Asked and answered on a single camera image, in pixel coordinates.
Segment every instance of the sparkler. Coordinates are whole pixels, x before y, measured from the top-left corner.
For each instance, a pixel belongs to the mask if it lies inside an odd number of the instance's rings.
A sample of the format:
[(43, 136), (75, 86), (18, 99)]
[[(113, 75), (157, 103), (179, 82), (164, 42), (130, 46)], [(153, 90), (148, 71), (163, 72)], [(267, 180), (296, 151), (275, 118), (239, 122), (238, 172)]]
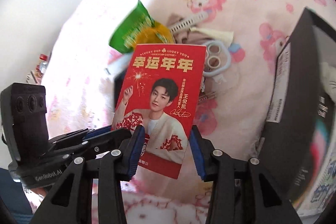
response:
[(146, 83), (144, 83), (145, 79), (152, 79), (153, 76), (158, 75), (150, 75), (148, 73), (141, 71), (135, 71), (133, 69), (133, 73), (131, 76), (127, 77), (127, 79), (132, 80), (136, 83), (136, 87), (138, 89), (139, 97), (140, 95), (143, 95), (145, 92)]

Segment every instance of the white wall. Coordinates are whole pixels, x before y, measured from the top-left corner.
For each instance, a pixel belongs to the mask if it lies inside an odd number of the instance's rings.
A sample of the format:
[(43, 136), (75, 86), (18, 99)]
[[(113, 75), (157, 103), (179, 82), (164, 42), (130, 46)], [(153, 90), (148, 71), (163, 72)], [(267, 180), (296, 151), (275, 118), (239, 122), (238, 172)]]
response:
[[(0, 0), (0, 91), (25, 81), (81, 0)], [(0, 140), (0, 167), (11, 162)]]

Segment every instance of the camera lens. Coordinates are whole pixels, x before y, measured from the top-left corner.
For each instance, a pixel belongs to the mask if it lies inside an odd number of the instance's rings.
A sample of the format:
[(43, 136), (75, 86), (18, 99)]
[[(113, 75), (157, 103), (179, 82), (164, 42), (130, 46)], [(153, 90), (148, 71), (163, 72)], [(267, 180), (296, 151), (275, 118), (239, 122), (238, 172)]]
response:
[(42, 96), (39, 99), (39, 105), (40, 107), (44, 107), (44, 98)]
[(16, 110), (18, 112), (22, 112), (23, 111), (23, 98), (22, 97), (18, 97), (16, 99)]
[(36, 109), (36, 98), (35, 98), (34, 95), (29, 96), (28, 107), (29, 107), (30, 111), (34, 111)]

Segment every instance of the red card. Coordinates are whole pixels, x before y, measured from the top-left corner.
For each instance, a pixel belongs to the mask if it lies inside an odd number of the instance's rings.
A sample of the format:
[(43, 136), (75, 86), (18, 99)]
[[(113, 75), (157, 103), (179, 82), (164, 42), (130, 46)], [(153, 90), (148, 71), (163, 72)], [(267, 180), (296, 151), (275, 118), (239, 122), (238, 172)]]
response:
[(193, 124), (205, 46), (143, 44), (133, 53), (112, 128), (146, 131), (139, 165), (177, 179)]

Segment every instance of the bed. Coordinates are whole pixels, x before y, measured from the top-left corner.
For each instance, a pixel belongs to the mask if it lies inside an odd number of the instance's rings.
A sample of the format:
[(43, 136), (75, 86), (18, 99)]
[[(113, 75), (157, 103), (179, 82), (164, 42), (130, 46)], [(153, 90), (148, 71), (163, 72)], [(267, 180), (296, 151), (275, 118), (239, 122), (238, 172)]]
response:
[[(216, 0), (220, 6), (200, 0), (141, 1), (163, 24), (172, 13), (185, 17), (210, 8), (212, 17), (199, 26), (234, 32), (234, 43), (245, 54), (223, 73), (228, 81), (219, 86), (218, 96), (198, 107), (195, 123), (217, 149), (241, 160), (256, 153), (282, 48), (278, 38), (290, 36), (306, 6), (336, 28), (335, 0)], [(50, 138), (111, 124), (113, 79), (127, 60), (120, 61), (108, 41), (128, 10), (126, 0), (82, 0), (64, 24), (42, 81)], [(188, 149), (177, 180), (139, 167), (123, 191), (128, 223), (204, 223), (211, 185), (199, 179)], [(96, 201), (94, 194), (94, 223)], [(314, 214), (309, 200), (305, 206), (304, 215)]]

